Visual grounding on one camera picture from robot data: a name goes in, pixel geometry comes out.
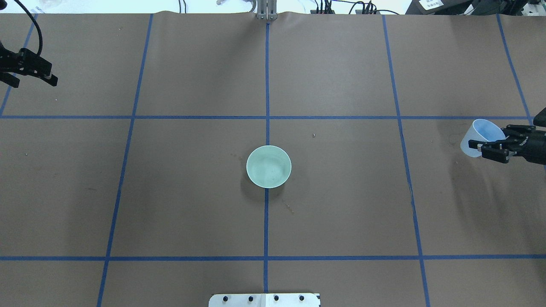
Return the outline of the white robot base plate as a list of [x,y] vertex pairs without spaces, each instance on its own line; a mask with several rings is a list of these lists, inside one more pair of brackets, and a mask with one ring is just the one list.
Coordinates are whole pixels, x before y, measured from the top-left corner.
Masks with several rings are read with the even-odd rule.
[[211,296],[209,307],[320,307],[315,293],[242,293]]

